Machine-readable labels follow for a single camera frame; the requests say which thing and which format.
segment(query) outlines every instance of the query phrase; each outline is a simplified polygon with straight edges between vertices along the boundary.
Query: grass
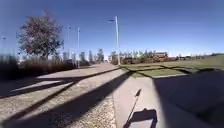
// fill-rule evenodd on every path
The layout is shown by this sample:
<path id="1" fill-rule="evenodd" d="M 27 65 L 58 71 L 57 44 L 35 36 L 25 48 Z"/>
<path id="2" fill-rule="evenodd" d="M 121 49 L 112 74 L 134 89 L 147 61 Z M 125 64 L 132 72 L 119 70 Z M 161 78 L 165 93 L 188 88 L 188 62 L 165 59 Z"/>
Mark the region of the grass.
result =
<path id="1" fill-rule="evenodd" d="M 136 73 L 133 74 L 134 77 L 142 77 L 144 75 L 155 77 L 192 74 L 214 69 L 224 70 L 224 56 L 220 55 L 200 60 L 122 65 L 121 67 L 123 67 L 124 70 L 136 71 Z"/>

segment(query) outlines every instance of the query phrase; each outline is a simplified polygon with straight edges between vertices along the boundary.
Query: tree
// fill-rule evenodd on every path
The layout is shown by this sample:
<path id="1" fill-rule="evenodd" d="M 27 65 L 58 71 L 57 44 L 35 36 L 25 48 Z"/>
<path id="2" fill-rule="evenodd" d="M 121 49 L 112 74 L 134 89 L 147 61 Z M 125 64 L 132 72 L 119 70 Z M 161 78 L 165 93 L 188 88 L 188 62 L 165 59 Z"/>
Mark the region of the tree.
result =
<path id="1" fill-rule="evenodd" d="M 93 53 L 92 53 L 92 51 L 89 51 L 89 62 L 90 63 L 93 62 Z"/>
<path id="2" fill-rule="evenodd" d="M 103 54 L 103 49 L 102 48 L 99 49 L 97 56 L 98 56 L 98 61 L 99 62 L 104 61 L 104 54 Z"/>
<path id="3" fill-rule="evenodd" d="M 56 24 L 48 14 L 39 17 L 28 17 L 26 25 L 20 27 L 19 39 L 20 53 L 41 56 L 48 59 L 49 55 L 57 53 L 57 49 L 63 46 L 60 40 L 62 27 Z"/>
<path id="4" fill-rule="evenodd" d="M 81 52 L 80 55 L 79 55 L 79 57 L 80 57 L 80 61 L 81 62 L 84 62 L 86 60 L 85 52 Z"/>
<path id="5" fill-rule="evenodd" d="M 52 59 L 53 60 L 61 60 L 61 57 L 60 57 L 59 53 L 57 52 L 52 56 Z"/>

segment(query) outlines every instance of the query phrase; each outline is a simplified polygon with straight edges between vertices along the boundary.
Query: road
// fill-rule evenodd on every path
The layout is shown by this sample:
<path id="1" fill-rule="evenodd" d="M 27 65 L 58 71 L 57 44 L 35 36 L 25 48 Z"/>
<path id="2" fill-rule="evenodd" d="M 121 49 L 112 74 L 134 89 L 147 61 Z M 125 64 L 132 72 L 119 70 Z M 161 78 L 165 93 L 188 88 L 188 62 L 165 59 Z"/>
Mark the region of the road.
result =
<path id="1" fill-rule="evenodd" d="M 2 128 L 209 128 L 110 64 L 2 83 Z"/>

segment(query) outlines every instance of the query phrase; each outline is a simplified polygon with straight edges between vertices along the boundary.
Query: shrub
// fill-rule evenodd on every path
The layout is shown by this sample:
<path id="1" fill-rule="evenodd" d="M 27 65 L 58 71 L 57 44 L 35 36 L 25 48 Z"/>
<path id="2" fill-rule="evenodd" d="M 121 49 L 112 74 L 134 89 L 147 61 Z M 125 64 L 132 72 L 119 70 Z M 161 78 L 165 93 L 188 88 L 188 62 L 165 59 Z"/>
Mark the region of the shrub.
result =
<path id="1" fill-rule="evenodd" d="M 0 55 L 0 79 L 15 78 L 19 67 L 17 60 L 11 55 Z"/>
<path id="2" fill-rule="evenodd" d="M 90 66 L 89 62 L 87 60 L 82 60 L 79 62 L 80 66 Z"/>

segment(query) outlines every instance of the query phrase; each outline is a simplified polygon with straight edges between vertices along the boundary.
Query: blue sky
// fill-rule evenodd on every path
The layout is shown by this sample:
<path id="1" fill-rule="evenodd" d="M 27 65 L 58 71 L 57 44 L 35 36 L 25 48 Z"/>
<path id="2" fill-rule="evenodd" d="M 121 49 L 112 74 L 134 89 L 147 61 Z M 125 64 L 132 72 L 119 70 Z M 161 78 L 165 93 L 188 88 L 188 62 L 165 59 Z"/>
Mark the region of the blue sky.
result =
<path id="1" fill-rule="evenodd" d="M 115 50 L 118 16 L 121 51 L 156 50 L 178 54 L 224 52 L 223 0 L 0 0 L 1 52 L 18 50 L 16 32 L 27 16 L 51 12 L 63 25 L 65 48 L 105 55 Z M 68 42 L 68 25 L 71 26 Z"/>

